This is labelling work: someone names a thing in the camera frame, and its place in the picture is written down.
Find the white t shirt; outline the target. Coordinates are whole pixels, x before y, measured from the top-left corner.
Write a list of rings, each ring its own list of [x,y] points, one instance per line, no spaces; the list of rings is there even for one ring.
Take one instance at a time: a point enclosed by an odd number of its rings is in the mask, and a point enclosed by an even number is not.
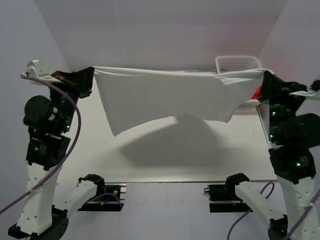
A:
[[[94,69],[100,99],[114,136],[144,123],[191,115],[227,123],[262,85],[264,68],[211,72],[135,68]]]

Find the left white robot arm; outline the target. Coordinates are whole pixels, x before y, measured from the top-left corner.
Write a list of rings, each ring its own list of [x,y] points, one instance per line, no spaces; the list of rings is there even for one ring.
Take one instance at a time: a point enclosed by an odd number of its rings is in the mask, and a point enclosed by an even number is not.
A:
[[[36,95],[24,107],[23,123],[29,132],[26,154],[27,190],[21,196],[24,207],[8,235],[18,240],[59,240],[70,217],[92,199],[105,196],[104,179],[88,174],[60,204],[53,204],[59,173],[76,141],[66,137],[74,116],[79,116],[79,99],[92,93],[94,68],[76,72],[56,71],[53,82],[38,83],[50,89],[49,97]]]

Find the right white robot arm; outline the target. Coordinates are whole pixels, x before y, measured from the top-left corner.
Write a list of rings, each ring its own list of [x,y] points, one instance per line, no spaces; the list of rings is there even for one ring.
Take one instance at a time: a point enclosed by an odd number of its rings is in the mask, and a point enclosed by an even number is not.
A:
[[[251,188],[249,178],[238,173],[225,182],[226,195],[241,199],[266,219],[271,240],[317,240],[320,223],[315,203],[320,193],[314,189],[316,167],[310,149],[320,144],[320,118],[315,113],[297,115],[307,99],[320,98],[320,82],[310,87],[283,81],[265,71],[258,100],[269,106],[269,158],[281,186],[285,213],[276,212],[259,191]]]

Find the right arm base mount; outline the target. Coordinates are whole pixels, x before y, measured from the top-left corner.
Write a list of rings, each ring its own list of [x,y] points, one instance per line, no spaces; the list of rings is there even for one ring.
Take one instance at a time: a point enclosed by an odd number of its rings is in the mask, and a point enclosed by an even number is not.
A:
[[[237,196],[231,196],[225,184],[210,184],[203,189],[208,195],[210,213],[245,213],[250,208]]]

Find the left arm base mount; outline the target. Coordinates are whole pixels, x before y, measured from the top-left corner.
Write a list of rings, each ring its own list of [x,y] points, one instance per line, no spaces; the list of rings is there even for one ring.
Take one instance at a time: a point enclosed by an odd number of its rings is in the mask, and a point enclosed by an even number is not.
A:
[[[105,183],[99,198],[85,203],[80,212],[120,212],[125,204],[127,184]]]

